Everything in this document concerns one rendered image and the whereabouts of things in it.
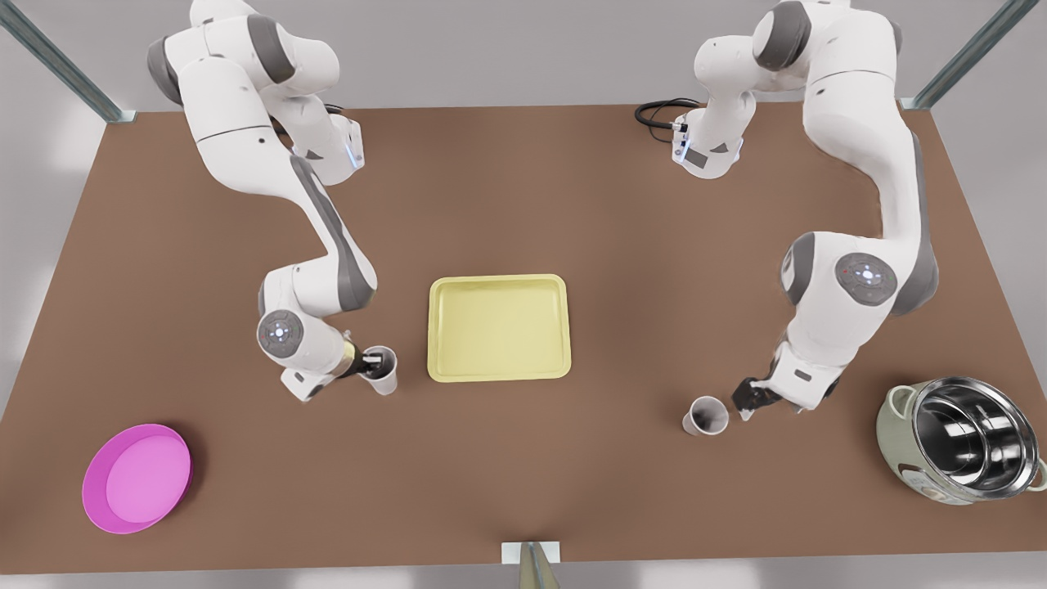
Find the white IKEA cup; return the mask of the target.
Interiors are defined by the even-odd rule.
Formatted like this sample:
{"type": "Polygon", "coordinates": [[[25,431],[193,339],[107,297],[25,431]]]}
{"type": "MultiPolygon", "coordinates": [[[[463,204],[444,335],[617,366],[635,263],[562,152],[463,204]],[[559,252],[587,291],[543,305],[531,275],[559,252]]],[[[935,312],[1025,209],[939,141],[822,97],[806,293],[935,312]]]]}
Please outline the white IKEA cup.
{"type": "Polygon", "coordinates": [[[385,346],[373,346],[363,352],[362,359],[364,365],[360,376],[378,394],[393,394],[398,385],[396,353],[385,346]]]}
{"type": "Polygon", "coordinates": [[[728,407],[718,398],[701,397],[691,403],[683,418],[683,430],[692,436],[718,435],[730,423],[728,407]]]}

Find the pale yellow tray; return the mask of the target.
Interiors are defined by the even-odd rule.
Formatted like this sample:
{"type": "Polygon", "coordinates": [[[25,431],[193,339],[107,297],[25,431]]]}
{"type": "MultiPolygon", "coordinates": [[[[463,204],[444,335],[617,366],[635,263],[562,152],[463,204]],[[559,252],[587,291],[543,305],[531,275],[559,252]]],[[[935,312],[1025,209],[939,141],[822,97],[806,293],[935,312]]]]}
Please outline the pale yellow tray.
{"type": "Polygon", "coordinates": [[[571,371],[566,284],[554,273],[441,278],[429,290],[437,383],[553,380],[571,371]]]}

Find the steel pot with cream body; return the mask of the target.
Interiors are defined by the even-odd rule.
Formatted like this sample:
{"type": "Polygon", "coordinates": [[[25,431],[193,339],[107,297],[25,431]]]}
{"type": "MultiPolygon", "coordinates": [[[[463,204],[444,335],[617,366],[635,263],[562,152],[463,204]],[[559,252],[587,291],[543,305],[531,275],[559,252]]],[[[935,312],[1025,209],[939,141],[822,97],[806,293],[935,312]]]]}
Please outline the steel pot with cream body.
{"type": "Polygon", "coordinates": [[[892,388],[879,406],[876,441],[903,484],[946,506],[1047,492],[1047,456],[1031,422],[976,378],[892,388]]]}

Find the magenta plate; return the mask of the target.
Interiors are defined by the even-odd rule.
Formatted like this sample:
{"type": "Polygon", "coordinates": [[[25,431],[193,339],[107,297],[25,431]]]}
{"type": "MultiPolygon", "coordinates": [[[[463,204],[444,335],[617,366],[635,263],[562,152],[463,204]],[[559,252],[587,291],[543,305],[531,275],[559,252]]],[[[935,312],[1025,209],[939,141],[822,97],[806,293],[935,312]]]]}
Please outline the magenta plate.
{"type": "Polygon", "coordinates": [[[142,533],[179,506],[193,481],[186,440],[165,425],[131,426],[83,474],[83,511],[102,533],[142,533]]]}

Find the silver frame post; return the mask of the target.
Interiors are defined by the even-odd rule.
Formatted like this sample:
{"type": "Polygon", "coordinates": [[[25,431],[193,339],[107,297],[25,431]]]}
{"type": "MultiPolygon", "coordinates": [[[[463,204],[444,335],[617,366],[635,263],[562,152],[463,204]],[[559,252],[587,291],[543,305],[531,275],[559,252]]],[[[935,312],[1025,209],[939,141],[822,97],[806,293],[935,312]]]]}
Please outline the silver frame post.
{"type": "Polygon", "coordinates": [[[124,110],[87,77],[69,56],[57,47],[46,33],[38,29],[31,19],[19,10],[12,0],[0,0],[0,26],[15,38],[23,48],[36,56],[79,100],[83,101],[108,124],[130,124],[136,120],[135,110],[124,110]]]}
{"type": "Polygon", "coordinates": [[[561,589],[552,564],[561,562],[559,542],[502,543],[502,563],[519,566],[519,589],[561,589]]]}
{"type": "Polygon", "coordinates": [[[915,97],[900,99],[901,108],[930,111],[1039,3],[1040,0],[1005,0],[1002,7],[973,33],[915,97]]]}

